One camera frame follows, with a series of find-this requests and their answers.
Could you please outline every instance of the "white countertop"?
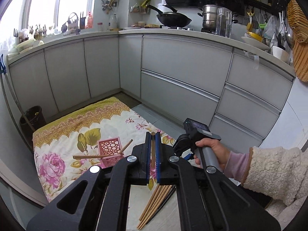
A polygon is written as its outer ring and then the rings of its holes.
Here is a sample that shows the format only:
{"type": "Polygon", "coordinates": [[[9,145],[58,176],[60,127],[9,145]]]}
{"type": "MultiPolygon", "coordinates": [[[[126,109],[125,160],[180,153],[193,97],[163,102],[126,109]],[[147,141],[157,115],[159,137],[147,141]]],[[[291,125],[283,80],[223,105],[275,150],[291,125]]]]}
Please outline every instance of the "white countertop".
{"type": "Polygon", "coordinates": [[[186,36],[186,37],[193,37],[193,38],[199,38],[199,39],[205,39],[209,41],[218,42],[221,44],[226,44],[238,49],[242,49],[248,52],[251,52],[255,55],[258,55],[259,57],[271,62],[273,65],[279,67],[280,69],[284,70],[288,74],[295,77],[294,68],[290,65],[286,64],[285,62],[279,60],[278,58],[274,57],[273,55],[270,55],[269,53],[260,50],[256,47],[253,47],[251,45],[245,44],[240,41],[236,41],[230,38],[221,37],[213,34],[203,33],[203,32],[197,32],[197,31],[187,31],[187,30],[177,30],[177,29],[132,29],[132,30],[122,30],[122,31],[106,31],[106,32],[94,32],[94,33],[84,33],[80,35],[69,35],[67,37],[63,37],[61,39],[56,39],[54,41],[50,41],[46,44],[43,44],[41,46],[35,47],[23,54],[19,54],[18,56],[12,58],[9,61],[9,65],[31,53],[34,53],[36,51],[42,50],[44,48],[68,42],[78,39],[84,39],[84,38],[90,38],[90,37],[99,37],[99,36],[111,36],[111,35],[125,35],[125,34],[168,34],[168,35],[179,35],[179,36],[186,36]]]}

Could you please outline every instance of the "pink sleeve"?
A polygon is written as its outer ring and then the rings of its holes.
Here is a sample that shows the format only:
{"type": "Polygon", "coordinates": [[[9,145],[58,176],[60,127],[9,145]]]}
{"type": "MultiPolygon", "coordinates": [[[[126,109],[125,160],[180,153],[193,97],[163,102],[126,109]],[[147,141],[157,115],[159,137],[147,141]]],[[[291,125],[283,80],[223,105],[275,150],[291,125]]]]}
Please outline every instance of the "pink sleeve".
{"type": "Polygon", "coordinates": [[[224,175],[241,182],[248,164],[249,154],[236,154],[230,152],[230,156],[224,169],[224,175]]]}

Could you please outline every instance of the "hand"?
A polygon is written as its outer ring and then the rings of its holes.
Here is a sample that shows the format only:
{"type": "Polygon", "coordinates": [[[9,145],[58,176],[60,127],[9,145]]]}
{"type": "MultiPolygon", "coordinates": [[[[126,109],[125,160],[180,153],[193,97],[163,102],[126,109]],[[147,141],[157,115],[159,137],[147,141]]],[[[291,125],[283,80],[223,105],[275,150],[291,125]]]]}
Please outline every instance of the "hand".
{"type": "MultiPolygon", "coordinates": [[[[230,151],[224,145],[222,145],[220,141],[209,139],[209,138],[203,138],[202,140],[196,142],[196,145],[198,147],[204,147],[204,146],[211,147],[212,150],[214,151],[214,154],[216,155],[218,159],[221,169],[222,170],[225,169],[227,165],[227,161],[230,156],[230,151]]],[[[194,155],[194,158],[195,158],[196,164],[200,165],[200,159],[197,158],[196,155],[194,155]]]]}

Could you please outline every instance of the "screw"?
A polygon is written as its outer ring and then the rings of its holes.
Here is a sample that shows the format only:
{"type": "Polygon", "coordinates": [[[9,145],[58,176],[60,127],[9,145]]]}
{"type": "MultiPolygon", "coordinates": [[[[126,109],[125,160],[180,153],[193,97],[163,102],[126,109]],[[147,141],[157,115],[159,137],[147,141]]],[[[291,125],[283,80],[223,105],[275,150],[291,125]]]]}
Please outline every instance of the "screw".
{"type": "Polygon", "coordinates": [[[213,166],[208,166],[206,168],[206,171],[209,173],[209,174],[214,174],[216,172],[216,168],[213,167],[213,166]]]}
{"type": "Polygon", "coordinates": [[[129,156],[129,157],[127,157],[127,161],[129,161],[129,162],[134,162],[136,160],[137,160],[136,156],[129,156]]]}
{"type": "Polygon", "coordinates": [[[179,159],[180,159],[180,158],[178,158],[178,157],[176,157],[176,156],[171,156],[171,157],[169,158],[169,161],[171,161],[171,162],[178,162],[179,159]]]}
{"type": "Polygon", "coordinates": [[[100,171],[100,167],[99,166],[92,166],[91,168],[90,168],[90,172],[91,173],[93,173],[93,174],[95,174],[95,173],[97,173],[97,172],[99,172],[100,171]]]}

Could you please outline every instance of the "frying pan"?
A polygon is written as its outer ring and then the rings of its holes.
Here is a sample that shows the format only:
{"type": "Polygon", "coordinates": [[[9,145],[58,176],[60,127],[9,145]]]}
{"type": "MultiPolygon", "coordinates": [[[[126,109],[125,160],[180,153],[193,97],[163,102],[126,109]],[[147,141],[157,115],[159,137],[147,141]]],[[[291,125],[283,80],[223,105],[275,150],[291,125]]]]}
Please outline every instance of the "frying pan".
{"type": "Polygon", "coordinates": [[[186,27],[191,23],[191,19],[189,19],[186,15],[180,14],[177,10],[171,7],[168,4],[164,4],[163,6],[172,10],[172,12],[162,12],[158,8],[147,5],[148,8],[153,9],[158,12],[157,19],[167,27],[186,27]]]}

